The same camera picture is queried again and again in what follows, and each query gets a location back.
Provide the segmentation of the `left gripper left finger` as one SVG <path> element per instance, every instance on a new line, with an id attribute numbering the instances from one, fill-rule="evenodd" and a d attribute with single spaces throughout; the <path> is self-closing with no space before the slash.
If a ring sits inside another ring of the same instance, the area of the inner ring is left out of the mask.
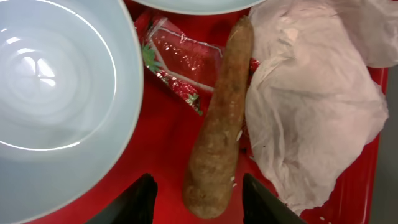
<path id="1" fill-rule="evenodd" d="M 152 224 L 158 185 L 153 176 L 140 176 L 87 224 Z"/>

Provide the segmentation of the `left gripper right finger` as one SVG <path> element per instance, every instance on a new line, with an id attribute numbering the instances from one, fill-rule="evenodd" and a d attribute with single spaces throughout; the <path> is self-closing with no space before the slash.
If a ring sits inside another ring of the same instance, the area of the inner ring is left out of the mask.
<path id="1" fill-rule="evenodd" d="M 306 224 L 254 176 L 243 177 L 244 224 Z"/>

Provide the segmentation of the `brown sausage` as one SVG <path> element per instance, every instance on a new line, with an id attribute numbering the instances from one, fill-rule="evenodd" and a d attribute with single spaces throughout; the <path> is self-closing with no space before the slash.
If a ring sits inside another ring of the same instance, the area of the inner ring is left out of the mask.
<path id="1" fill-rule="evenodd" d="M 183 203 L 199 218 L 220 216 L 231 199 L 253 45 L 254 29 L 244 16 L 229 34 L 220 74 L 183 181 Z"/>

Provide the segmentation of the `white napkin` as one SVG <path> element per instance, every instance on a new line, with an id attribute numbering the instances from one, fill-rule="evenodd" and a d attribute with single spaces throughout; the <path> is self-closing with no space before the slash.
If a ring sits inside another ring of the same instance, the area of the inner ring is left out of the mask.
<path id="1" fill-rule="evenodd" d="M 322 206 L 383 129 L 369 68 L 397 64 L 397 3 L 266 0 L 249 13 L 259 61 L 246 95 L 254 160 L 291 211 Z"/>

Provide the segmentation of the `small light blue bowl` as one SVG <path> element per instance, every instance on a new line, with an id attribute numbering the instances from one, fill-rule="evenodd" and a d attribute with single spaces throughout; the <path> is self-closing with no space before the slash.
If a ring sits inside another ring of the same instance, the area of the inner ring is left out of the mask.
<path id="1" fill-rule="evenodd" d="M 143 96 L 141 47 L 118 0 L 1 2 L 1 222 L 52 213 L 127 146 Z"/>

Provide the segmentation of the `red candy wrapper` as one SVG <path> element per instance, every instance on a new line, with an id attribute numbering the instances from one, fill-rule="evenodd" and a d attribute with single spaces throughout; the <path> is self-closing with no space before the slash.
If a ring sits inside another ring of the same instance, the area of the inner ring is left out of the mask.
<path id="1" fill-rule="evenodd" d="M 144 66 L 199 115 L 206 113 L 221 70 L 224 46 L 239 16 L 193 17 L 176 25 L 145 10 L 134 22 Z"/>

